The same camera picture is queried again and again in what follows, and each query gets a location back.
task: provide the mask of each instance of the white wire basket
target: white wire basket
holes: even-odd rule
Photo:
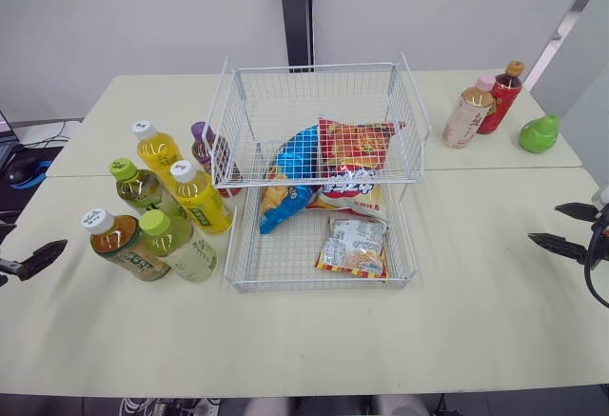
[[[396,130],[386,160],[376,169],[332,180],[333,184],[422,180],[431,127],[403,54],[398,63],[235,69],[222,75],[208,121],[216,112],[222,113],[211,149],[216,188],[328,183],[331,174],[324,173],[319,159],[313,176],[267,177],[280,147],[300,130],[317,125],[321,117],[353,126],[391,123]],[[350,136],[342,138],[348,141]]]
[[[388,206],[388,231],[383,240],[387,277],[369,279],[315,268],[329,236],[328,218],[351,218],[340,211],[303,210],[275,230],[260,234],[259,208],[263,188],[247,190],[241,233],[231,237],[225,277],[240,292],[257,290],[404,287],[417,272],[408,222],[392,188],[383,185]]]

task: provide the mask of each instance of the computer mouse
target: computer mouse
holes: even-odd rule
[[[7,167],[7,181],[10,185],[19,185],[30,180],[38,170],[38,159],[27,157],[11,162]]]

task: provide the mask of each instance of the black pole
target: black pole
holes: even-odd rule
[[[312,0],[282,0],[285,44],[290,66],[313,64]]]

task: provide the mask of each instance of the blue chip bag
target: blue chip bag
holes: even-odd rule
[[[317,176],[318,126],[301,130],[279,149],[268,179],[296,180]],[[260,203],[260,233],[266,234],[307,206],[315,186],[269,186]]]

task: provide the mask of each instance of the yellow-green drink bottle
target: yellow-green drink bottle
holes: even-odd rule
[[[166,133],[159,132],[149,121],[138,121],[131,131],[140,139],[137,155],[154,171],[170,192],[173,192],[175,181],[169,170],[171,165],[182,160],[178,146]]]
[[[175,200],[201,230],[219,233],[230,228],[232,212],[225,207],[207,173],[189,161],[178,161],[171,166],[171,175],[176,181]]]
[[[158,209],[148,211],[140,219],[140,229],[148,251],[185,280],[203,281],[218,266],[216,251],[184,218],[168,216]]]
[[[163,187],[154,172],[138,169],[124,157],[112,161],[109,171],[116,178],[118,196],[138,213],[159,209],[170,216],[187,217],[184,209]]]

